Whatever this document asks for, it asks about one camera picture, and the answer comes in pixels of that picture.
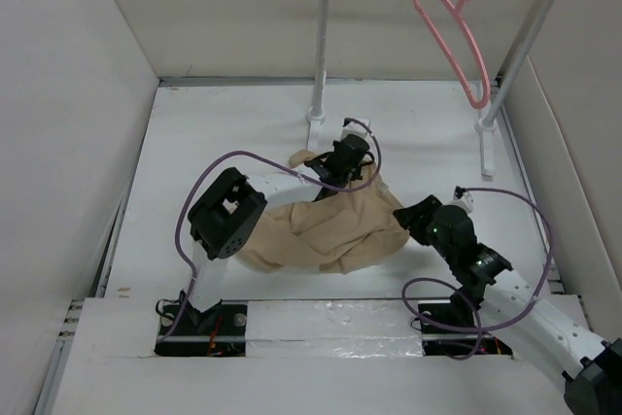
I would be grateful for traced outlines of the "beige t shirt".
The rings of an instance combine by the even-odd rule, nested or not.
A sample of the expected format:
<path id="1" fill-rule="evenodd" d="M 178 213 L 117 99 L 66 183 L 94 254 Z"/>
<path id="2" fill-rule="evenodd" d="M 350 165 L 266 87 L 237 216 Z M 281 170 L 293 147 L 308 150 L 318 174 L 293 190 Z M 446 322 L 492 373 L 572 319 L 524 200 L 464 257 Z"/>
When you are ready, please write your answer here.
<path id="1" fill-rule="evenodd" d="M 381 263 L 405 246 L 409 233 L 393 216 L 402 204 L 375 170 L 374 163 L 364 166 L 351 184 L 369 181 L 363 190 L 265 211 L 236 258 L 262 273 L 347 274 Z"/>

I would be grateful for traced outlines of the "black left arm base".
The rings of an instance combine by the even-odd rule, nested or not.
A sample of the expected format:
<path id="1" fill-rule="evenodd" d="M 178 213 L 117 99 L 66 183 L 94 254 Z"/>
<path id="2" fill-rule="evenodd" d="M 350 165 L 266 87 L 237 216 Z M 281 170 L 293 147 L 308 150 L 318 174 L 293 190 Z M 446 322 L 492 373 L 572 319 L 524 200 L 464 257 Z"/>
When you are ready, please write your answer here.
<path id="1" fill-rule="evenodd" d="M 220 301 L 204 312 L 189 303 L 178 322 L 184 292 L 161 299 L 155 353 L 160 357 L 236 358 L 246 356 L 247 302 Z"/>

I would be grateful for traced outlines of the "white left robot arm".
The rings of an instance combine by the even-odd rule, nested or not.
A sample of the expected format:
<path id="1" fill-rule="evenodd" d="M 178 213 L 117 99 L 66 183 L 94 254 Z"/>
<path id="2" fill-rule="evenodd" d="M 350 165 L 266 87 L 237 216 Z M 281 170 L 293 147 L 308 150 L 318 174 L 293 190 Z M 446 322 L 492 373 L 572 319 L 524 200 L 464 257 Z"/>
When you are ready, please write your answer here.
<path id="1" fill-rule="evenodd" d="M 352 183 L 363 165 L 378 160 L 364 138 L 349 134 L 332 143 L 332 150 L 289 168 L 247 151 L 234 151 L 215 160 L 190 190 L 175 227 L 175 247 L 190 266 L 190 282 L 182 297 L 183 322 L 195 333 L 216 324 L 216 306 L 223 296 L 225 260 L 248 242 L 263 212 L 297 202 L 315 202 L 338 193 L 369 186 Z M 277 169 L 269 175 L 247 177 L 228 167 L 199 194 L 210 172 L 225 160 L 247 156 Z"/>

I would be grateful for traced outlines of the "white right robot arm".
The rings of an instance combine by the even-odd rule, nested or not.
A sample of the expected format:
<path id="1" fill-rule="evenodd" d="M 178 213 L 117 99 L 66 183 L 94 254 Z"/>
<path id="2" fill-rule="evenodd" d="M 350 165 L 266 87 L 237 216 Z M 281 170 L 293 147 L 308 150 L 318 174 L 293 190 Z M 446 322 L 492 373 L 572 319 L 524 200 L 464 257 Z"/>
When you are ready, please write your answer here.
<path id="1" fill-rule="evenodd" d="M 459 333 L 488 333 L 539 370 L 573 414 L 621 411 L 621 342 L 607 341 L 561 312 L 511 263 L 476 236 L 470 191 L 444 204 L 430 195 L 397 209 L 399 225 L 445 260 L 460 284 L 449 319 Z"/>

